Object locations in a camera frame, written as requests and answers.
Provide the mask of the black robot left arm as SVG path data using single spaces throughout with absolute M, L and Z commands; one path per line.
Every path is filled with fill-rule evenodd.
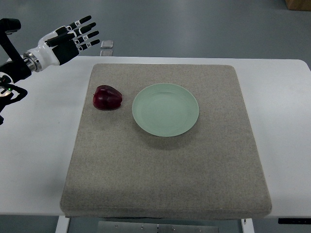
M 17 32 L 20 28 L 21 23 L 18 19 L 0 20 L 0 45 L 11 59 L 0 66 L 1 110 L 7 105 L 22 100 L 28 94 L 27 90 L 16 86 L 15 83 L 28 78 L 31 70 L 8 38 L 9 34 Z

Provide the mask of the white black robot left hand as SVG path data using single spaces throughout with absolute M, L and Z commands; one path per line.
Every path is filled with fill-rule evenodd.
M 31 72 L 41 72 L 49 66 L 61 66 L 75 58 L 80 52 L 100 43 L 94 39 L 99 31 L 93 31 L 95 22 L 86 24 L 86 16 L 69 25 L 62 26 L 42 37 L 36 48 L 23 54 L 23 60 Z

